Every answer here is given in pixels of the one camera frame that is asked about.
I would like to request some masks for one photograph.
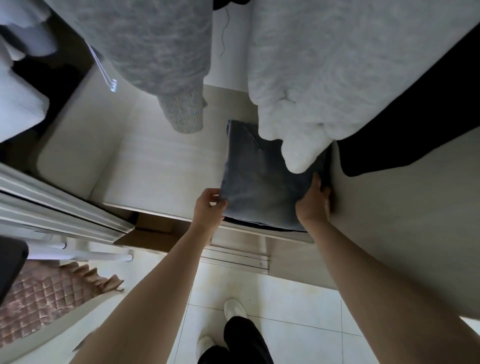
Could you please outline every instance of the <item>foot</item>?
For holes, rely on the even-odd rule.
[[[197,343],[197,362],[200,360],[200,357],[212,346],[215,346],[215,342],[210,336],[204,336]]]
[[[223,305],[223,313],[225,314],[225,319],[229,321],[234,316],[240,316],[244,318],[248,318],[247,311],[238,302],[235,298],[230,298],[228,301],[225,302]]]

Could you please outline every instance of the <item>white tile floor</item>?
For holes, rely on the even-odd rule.
[[[161,258],[135,252],[130,263],[105,262],[97,266],[104,276],[116,273],[127,278],[129,290]],[[200,263],[168,364],[196,363],[196,343],[203,335],[225,345],[223,303],[231,297],[245,306],[276,364],[378,363],[337,291]],[[467,322],[479,326],[476,329],[480,331],[479,322]]]

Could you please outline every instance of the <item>gray sweater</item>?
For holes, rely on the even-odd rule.
[[[203,128],[212,1],[46,0],[137,88],[156,95],[180,133]]]

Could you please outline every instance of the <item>ribbed cuff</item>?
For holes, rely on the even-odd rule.
[[[165,117],[176,132],[196,133],[204,127],[203,84],[174,96],[157,95]]]

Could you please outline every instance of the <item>denim fabric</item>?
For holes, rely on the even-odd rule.
[[[290,172],[282,157],[281,140],[264,140],[258,125],[230,120],[228,157],[220,198],[228,200],[224,215],[259,228],[305,231],[295,214],[295,203],[307,192],[313,172],[328,184],[330,148],[303,173]]]

